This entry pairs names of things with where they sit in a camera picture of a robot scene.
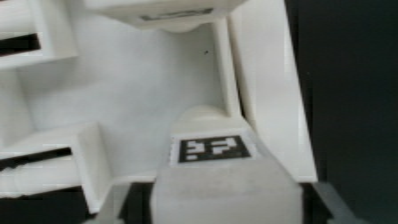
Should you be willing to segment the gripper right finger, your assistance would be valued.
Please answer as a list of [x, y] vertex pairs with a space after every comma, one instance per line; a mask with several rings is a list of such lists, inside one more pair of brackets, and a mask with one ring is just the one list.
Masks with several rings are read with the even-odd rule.
[[328, 182], [301, 184], [303, 224], [367, 224], [355, 216]]

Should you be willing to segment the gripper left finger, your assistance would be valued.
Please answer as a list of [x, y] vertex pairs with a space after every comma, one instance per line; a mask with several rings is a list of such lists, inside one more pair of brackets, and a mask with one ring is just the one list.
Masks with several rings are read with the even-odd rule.
[[115, 185], [106, 195], [94, 224], [152, 224], [150, 193], [150, 182]]

